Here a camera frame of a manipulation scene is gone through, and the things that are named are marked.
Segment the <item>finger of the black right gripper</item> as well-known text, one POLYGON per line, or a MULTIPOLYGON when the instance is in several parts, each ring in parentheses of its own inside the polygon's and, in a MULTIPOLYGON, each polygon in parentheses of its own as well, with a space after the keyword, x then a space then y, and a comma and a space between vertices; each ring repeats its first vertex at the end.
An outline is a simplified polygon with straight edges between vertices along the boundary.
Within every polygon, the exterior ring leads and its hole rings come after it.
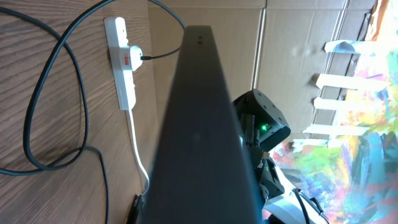
POLYGON ((126 224, 136 224, 142 209, 142 195, 135 195, 130 211, 127 216, 126 224))

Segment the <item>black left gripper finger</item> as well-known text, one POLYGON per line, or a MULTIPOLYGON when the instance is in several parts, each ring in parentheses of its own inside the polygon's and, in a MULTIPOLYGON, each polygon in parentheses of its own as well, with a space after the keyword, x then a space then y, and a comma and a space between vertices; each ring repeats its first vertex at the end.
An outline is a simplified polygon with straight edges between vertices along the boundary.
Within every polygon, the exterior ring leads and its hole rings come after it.
POLYGON ((213 31, 188 26, 142 223, 260 223, 258 187, 240 130, 213 31))

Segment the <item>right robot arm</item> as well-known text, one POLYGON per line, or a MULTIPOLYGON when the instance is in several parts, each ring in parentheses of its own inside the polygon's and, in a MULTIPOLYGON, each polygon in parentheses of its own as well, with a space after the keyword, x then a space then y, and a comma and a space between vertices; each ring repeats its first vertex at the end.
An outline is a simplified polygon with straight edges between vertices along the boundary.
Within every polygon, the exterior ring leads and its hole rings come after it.
POLYGON ((329 223, 318 200, 294 187, 271 158, 270 151, 291 133, 282 112, 266 95, 250 90, 233 101, 259 186, 259 198, 271 213, 266 223, 329 223))

